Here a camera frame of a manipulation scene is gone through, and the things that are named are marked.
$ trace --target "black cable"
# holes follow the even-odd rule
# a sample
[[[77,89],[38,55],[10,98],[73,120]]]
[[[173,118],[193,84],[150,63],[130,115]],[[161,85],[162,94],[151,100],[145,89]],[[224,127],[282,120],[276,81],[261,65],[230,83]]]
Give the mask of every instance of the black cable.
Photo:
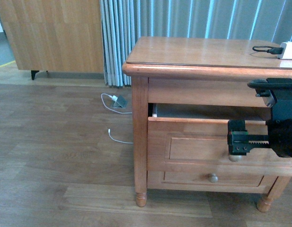
[[[282,47],[274,47],[274,46],[253,46],[253,51],[256,52],[267,52],[270,54],[282,54],[283,48]]]

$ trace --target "drawer knob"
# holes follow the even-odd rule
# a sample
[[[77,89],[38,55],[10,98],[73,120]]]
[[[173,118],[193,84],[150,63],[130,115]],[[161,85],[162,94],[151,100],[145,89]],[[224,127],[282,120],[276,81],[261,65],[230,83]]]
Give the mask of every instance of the drawer knob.
[[[241,155],[229,155],[229,160],[231,162],[238,162],[242,159]]]
[[[211,183],[216,183],[218,182],[218,177],[216,174],[209,174],[208,175],[208,180],[211,182]]]

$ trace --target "laminate floor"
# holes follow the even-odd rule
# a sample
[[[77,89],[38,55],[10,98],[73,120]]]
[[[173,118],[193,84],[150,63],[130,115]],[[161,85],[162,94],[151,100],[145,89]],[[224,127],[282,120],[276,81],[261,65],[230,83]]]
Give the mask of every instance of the laminate floor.
[[[292,180],[270,211],[256,194],[149,190],[135,205],[132,116],[115,114],[92,77],[31,81],[0,68],[0,227],[292,227]]]

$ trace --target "wooden cabinet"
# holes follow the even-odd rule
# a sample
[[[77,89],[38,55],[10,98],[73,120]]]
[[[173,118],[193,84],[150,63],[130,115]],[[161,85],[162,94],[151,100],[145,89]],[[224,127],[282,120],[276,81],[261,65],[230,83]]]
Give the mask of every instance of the wooden cabinet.
[[[228,154],[228,120],[267,134],[270,109],[252,79],[292,78],[292,61],[254,53],[264,41],[142,37],[126,63],[132,76],[136,202],[147,188],[263,193],[265,212],[292,177],[292,158],[268,148]]]
[[[18,69],[103,72],[99,0],[0,0]]]

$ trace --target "lower drawer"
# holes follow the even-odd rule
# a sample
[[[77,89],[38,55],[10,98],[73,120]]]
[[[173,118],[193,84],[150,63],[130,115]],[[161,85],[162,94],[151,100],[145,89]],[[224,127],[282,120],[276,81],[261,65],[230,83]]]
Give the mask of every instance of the lower drawer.
[[[148,171],[147,187],[211,192],[268,193],[275,180],[275,176],[249,174]]]

